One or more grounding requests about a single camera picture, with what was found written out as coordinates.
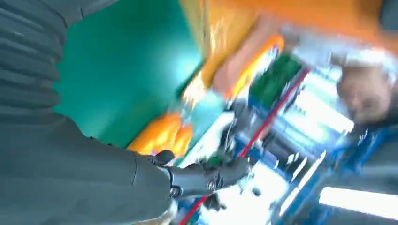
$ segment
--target wire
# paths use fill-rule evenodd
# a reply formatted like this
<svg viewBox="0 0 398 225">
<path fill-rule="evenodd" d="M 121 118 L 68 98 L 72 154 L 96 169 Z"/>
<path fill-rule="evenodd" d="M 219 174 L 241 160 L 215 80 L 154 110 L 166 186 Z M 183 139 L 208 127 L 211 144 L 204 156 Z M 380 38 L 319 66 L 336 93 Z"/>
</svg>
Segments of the wire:
<svg viewBox="0 0 398 225">
<path fill-rule="evenodd" d="M 282 97 L 282 99 L 278 102 L 278 104 L 275 106 L 275 108 L 271 111 L 271 113 L 268 115 L 267 119 L 264 121 L 262 126 L 257 130 L 257 132 L 253 135 L 253 137 L 250 139 L 249 143 L 245 146 L 243 151 L 239 154 L 238 157 L 244 157 L 247 155 L 249 149 L 253 146 L 253 144 L 256 142 L 256 140 L 259 138 L 260 133 L 270 125 L 271 121 L 275 118 L 276 114 L 278 111 L 282 108 L 282 106 L 286 103 L 286 101 L 289 99 L 289 96 L 292 94 L 292 92 L 299 87 L 301 82 L 303 82 L 304 78 L 309 74 L 311 69 L 305 68 L 302 70 L 302 74 L 298 77 L 298 79 L 293 83 L 292 87 L 286 92 L 286 94 Z M 189 219 L 192 217 L 192 215 L 195 213 L 195 211 L 199 208 L 199 206 L 206 201 L 208 198 L 208 195 L 205 195 L 199 199 L 199 201 L 188 211 L 188 213 L 185 215 L 185 217 L 181 220 L 179 225 L 185 225 L 189 221 Z"/>
</svg>

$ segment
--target white light fixture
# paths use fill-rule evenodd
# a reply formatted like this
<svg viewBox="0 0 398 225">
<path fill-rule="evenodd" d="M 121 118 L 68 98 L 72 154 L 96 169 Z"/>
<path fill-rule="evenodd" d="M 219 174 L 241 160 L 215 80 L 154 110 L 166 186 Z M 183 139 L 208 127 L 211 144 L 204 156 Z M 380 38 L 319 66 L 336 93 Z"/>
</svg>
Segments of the white light fixture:
<svg viewBox="0 0 398 225">
<path fill-rule="evenodd" d="M 321 156 L 314 162 L 314 164 L 309 168 L 306 174 L 304 174 L 300 183 L 298 183 L 297 187 L 295 187 L 292 192 L 287 196 L 286 200 L 281 205 L 281 210 L 279 211 L 279 216 L 282 216 L 288 207 L 293 203 L 293 200 L 296 198 L 299 191 L 304 187 L 304 185 L 310 180 L 312 175 L 315 173 L 316 169 L 319 167 L 321 162 L 324 160 L 326 156 L 326 151 L 323 151 Z"/>
<path fill-rule="evenodd" d="M 325 187 L 319 203 L 398 220 L 396 195 Z"/>
<path fill-rule="evenodd" d="M 296 171 L 294 171 L 294 173 L 293 173 L 293 176 L 292 176 L 290 182 L 292 182 L 292 181 L 297 177 L 297 175 L 299 174 L 299 172 L 304 168 L 304 166 L 305 166 L 306 163 L 307 163 L 307 160 L 308 160 L 308 158 L 305 157 L 305 158 L 303 159 L 303 161 L 300 163 L 300 165 L 298 165 Z"/>
</svg>

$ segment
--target red rod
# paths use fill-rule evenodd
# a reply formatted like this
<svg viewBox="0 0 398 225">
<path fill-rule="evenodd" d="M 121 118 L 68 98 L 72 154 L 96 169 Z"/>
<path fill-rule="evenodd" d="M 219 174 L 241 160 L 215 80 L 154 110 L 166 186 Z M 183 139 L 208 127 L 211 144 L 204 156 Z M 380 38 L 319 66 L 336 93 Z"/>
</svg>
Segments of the red rod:
<svg viewBox="0 0 398 225">
<path fill-rule="evenodd" d="M 253 146 L 254 142 L 259 138 L 261 131 L 263 131 L 266 127 L 268 127 L 271 123 L 271 121 L 275 118 L 276 114 L 278 111 L 282 108 L 282 106 L 286 103 L 288 100 L 289 96 L 293 93 L 293 91 L 299 87 L 301 82 L 303 82 L 304 78 L 307 76 L 307 74 L 311 71 L 311 69 L 304 69 L 302 74 L 298 77 L 298 79 L 294 82 L 292 88 L 288 89 L 286 94 L 282 97 L 282 99 L 278 102 L 278 104 L 275 106 L 275 108 L 271 111 L 271 113 L 268 115 L 267 119 L 264 121 L 262 126 L 257 130 L 257 132 L 253 135 L 253 137 L 250 139 L 249 143 L 246 145 L 246 147 L 243 149 L 243 151 L 239 154 L 238 157 L 243 157 L 246 156 L 247 152 L 249 149 Z M 181 220 L 179 225 L 185 225 L 189 221 L 189 219 L 192 217 L 192 215 L 195 213 L 195 211 L 199 208 L 199 206 L 206 201 L 208 198 L 208 195 L 205 195 L 199 199 L 199 201 L 188 211 L 188 213 L 185 215 L 184 219 Z"/>
</svg>

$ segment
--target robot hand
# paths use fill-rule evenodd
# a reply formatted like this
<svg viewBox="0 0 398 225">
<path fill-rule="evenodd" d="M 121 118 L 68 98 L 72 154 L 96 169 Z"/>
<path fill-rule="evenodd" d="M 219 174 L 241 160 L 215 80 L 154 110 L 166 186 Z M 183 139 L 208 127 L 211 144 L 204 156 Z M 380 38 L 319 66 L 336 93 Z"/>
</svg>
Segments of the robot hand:
<svg viewBox="0 0 398 225">
<path fill-rule="evenodd" d="M 234 158 L 221 166 L 194 163 L 186 168 L 164 166 L 172 160 L 173 153 L 165 150 L 156 156 L 145 156 L 155 166 L 169 173 L 171 195 L 174 198 L 209 195 L 215 191 L 235 185 L 245 177 L 251 166 L 248 158 Z"/>
</svg>

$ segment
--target fluorescent light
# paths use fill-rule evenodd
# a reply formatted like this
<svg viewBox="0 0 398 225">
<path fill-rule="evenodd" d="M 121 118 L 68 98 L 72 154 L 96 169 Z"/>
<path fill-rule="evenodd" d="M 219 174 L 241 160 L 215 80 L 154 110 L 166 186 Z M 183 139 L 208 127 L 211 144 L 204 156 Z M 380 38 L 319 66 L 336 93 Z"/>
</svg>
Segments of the fluorescent light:
<svg viewBox="0 0 398 225">
<path fill-rule="evenodd" d="M 286 162 L 286 164 L 290 164 L 290 163 L 292 163 L 292 162 L 294 162 L 294 154 L 291 154 L 291 155 L 289 155 L 289 156 L 287 157 L 287 162 Z"/>
<path fill-rule="evenodd" d="M 325 187 L 319 203 L 398 220 L 398 196 Z"/>
<path fill-rule="evenodd" d="M 292 181 L 297 177 L 297 175 L 299 174 L 299 172 L 304 168 L 304 166 L 305 166 L 306 163 L 307 163 L 307 160 L 308 160 L 308 158 L 305 157 L 305 159 L 300 163 L 300 165 L 297 167 L 296 171 L 293 173 L 293 176 L 292 176 L 290 182 L 292 182 Z"/>
</svg>

